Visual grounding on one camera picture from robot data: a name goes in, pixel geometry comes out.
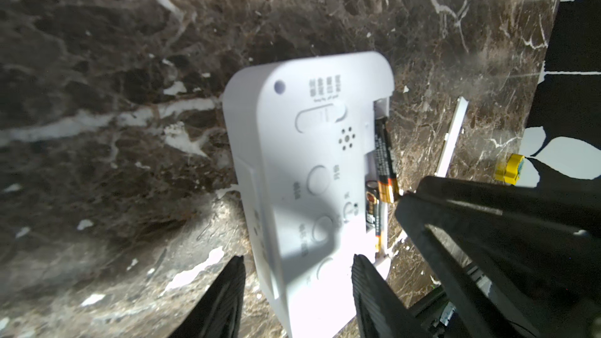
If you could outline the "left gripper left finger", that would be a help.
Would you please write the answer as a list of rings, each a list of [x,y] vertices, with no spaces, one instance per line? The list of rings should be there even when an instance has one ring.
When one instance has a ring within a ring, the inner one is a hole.
[[[238,337],[245,282],[244,257],[234,256],[169,338]]]

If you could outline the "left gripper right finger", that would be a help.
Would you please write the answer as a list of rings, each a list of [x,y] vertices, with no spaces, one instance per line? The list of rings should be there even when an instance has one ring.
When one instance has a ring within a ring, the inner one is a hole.
[[[430,336],[362,254],[354,256],[352,286],[361,337]]]

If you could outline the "black gold AAA battery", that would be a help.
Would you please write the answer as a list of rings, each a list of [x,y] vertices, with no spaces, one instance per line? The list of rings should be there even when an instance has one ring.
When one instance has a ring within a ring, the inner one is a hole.
[[[397,174],[391,154],[391,141],[387,130],[388,119],[379,117],[374,125],[374,159],[377,169],[377,182],[380,199],[385,203],[394,203],[399,197]]]
[[[377,181],[370,180],[366,182],[366,222],[375,230],[375,250],[377,253],[382,247],[382,224],[379,185]]]

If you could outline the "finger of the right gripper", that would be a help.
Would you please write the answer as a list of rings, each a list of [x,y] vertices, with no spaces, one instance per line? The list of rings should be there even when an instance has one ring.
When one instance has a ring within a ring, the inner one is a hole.
[[[395,216],[471,337],[600,335],[600,196],[428,176]],[[515,319],[448,252],[441,230],[518,312]]]

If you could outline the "white digital alarm clock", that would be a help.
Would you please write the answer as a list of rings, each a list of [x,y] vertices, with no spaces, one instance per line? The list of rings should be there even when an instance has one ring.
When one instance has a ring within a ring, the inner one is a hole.
[[[366,222],[377,181],[374,125],[389,114],[380,53],[263,64],[236,72],[222,109],[261,291],[290,337],[333,337],[355,317],[354,256],[387,276]]]

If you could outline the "white battery cover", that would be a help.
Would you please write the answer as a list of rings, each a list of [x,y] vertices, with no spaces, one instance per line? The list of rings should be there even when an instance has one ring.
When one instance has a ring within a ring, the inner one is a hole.
[[[434,174],[437,177],[444,178],[448,173],[455,147],[462,131],[463,121],[466,117],[468,106],[468,100],[466,100],[464,97],[458,98],[449,130],[444,137],[443,150]]]

